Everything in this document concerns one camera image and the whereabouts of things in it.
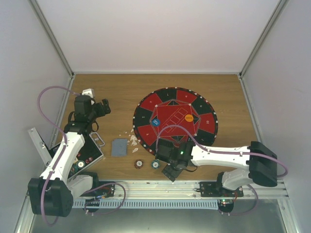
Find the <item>wooden table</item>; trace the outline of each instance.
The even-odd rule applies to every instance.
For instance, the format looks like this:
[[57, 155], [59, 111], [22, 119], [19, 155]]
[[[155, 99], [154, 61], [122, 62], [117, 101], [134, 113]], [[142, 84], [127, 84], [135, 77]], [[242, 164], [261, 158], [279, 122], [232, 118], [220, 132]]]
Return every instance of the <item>wooden table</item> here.
[[[247, 109], [244, 94], [236, 75], [189, 75], [189, 74], [113, 74], [76, 75], [72, 89], [82, 92], [93, 88], [95, 100], [108, 99], [111, 114], [97, 119], [98, 133], [106, 142], [103, 147], [105, 158], [95, 164], [90, 171], [97, 172], [100, 179], [165, 180], [160, 169], [152, 169], [154, 156], [141, 144], [128, 146], [127, 156], [111, 157], [111, 142], [116, 138], [127, 138], [132, 129], [134, 110], [149, 93], [164, 87], [191, 89], [206, 98], [216, 111], [218, 134], [214, 146], [238, 147], [249, 145], [256, 140], [255, 131]], [[65, 111], [62, 127], [67, 123], [68, 114], [73, 111], [74, 96], [71, 95]], [[134, 168], [134, 161], [141, 159], [141, 169]], [[214, 180], [221, 171], [231, 171], [230, 167], [201, 166], [194, 173], [183, 171], [179, 180]]]

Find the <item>red and black board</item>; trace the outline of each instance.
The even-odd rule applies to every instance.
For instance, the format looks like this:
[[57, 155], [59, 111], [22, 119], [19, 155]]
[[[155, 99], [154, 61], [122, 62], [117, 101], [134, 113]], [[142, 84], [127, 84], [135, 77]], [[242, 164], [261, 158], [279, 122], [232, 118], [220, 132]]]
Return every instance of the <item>red and black board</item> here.
[[[137, 106], [133, 116], [133, 129], [138, 141], [151, 154], [156, 152], [156, 138], [166, 126], [180, 125], [195, 140], [211, 146], [218, 131], [216, 113], [210, 103], [181, 87], [166, 87], [153, 91]], [[170, 127], [163, 131], [159, 145], [177, 146], [186, 142], [188, 135], [182, 129]]]

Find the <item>white backdrop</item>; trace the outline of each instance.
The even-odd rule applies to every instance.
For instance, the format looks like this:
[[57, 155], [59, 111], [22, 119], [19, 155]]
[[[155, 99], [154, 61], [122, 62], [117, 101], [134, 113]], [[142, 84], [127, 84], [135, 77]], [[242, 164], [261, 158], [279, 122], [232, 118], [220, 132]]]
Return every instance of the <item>white backdrop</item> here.
[[38, 0], [75, 72], [241, 71], [278, 0]]
[[311, 1], [290, 0], [244, 77], [265, 144], [289, 166], [284, 182], [310, 232]]
[[[0, 232], [14, 231], [27, 184], [43, 169], [27, 133], [36, 127], [46, 142], [52, 134], [37, 110], [37, 96], [47, 86], [68, 81], [28, 1], [0, 1]], [[43, 111], [54, 121], [62, 98], [62, 91], [42, 97]]]

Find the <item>ventilation grate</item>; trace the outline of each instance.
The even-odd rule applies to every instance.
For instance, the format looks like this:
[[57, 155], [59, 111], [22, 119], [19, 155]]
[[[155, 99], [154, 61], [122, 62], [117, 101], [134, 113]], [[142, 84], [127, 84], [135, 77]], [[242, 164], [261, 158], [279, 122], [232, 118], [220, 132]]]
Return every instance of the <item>ventilation grate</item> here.
[[[121, 200], [104, 199], [99, 206], [88, 208], [116, 208]], [[79, 199], [73, 202], [73, 208], [84, 208], [85, 200]], [[125, 200], [122, 209], [211, 209], [217, 210], [216, 200]]]

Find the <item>yellow disc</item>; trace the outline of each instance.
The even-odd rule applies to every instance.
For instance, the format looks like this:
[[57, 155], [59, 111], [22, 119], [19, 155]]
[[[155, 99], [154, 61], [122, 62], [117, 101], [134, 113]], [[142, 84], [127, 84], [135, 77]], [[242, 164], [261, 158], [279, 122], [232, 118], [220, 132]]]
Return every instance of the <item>yellow disc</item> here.
[[186, 120], [187, 122], [193, 122], [193, 116], [190, 115], [190, 114], [188, 114], [188, 115], [185, 116], [185, 120]]

